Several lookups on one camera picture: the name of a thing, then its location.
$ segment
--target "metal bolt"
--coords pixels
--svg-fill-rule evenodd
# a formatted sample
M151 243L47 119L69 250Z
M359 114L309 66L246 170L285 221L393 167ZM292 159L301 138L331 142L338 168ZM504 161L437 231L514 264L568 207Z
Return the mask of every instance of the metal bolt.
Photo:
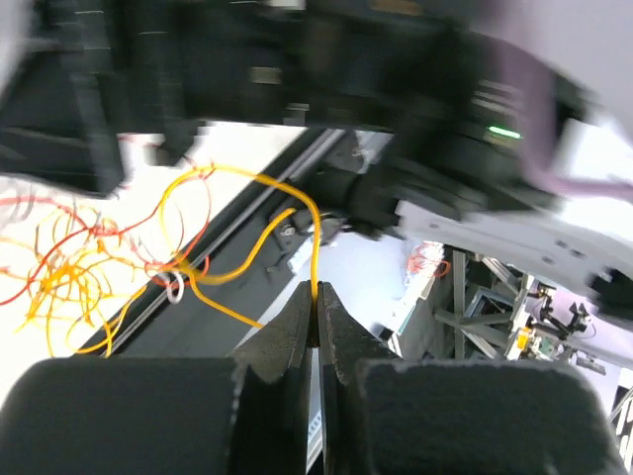
M281 229L281 236L292 236L295 233L295 228L290 225L286 225Z

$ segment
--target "green light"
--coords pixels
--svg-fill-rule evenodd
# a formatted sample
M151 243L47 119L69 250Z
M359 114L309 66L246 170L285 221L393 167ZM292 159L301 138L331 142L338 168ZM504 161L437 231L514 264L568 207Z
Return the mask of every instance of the green light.
M504 137L510 137L511 139L520 139L521 134L519 132L509 131L507 129L502 129L501 127L488 127L488 130L493 134L498 134Z

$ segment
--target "green led light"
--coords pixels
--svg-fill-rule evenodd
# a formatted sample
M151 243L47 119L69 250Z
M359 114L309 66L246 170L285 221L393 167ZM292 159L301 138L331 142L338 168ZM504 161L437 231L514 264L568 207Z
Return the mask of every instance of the green led light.
M510 137L511 139L520 139L521 134L519 132L509 131L507 129L502 129L501 127L488 127L488 130L493 134L498 134L504 137Z

